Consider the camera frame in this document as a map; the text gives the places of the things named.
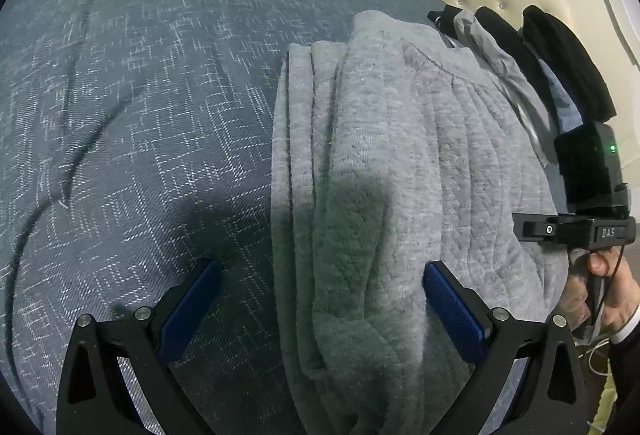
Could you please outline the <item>person's right hand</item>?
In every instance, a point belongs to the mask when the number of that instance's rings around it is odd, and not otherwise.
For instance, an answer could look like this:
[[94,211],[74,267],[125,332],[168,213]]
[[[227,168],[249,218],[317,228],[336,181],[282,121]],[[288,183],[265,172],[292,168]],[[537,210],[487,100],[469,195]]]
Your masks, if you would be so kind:
[[[601,329],[606,334],[620,332],[639,307],[639,285],[619,247],[592,252],[587,267],[592,276],[608,278],[608,293],[602,304]],[[587,284],[570,275],[561,295],[559,310],[570,328],[576,328],[591,314],[587,305]]]

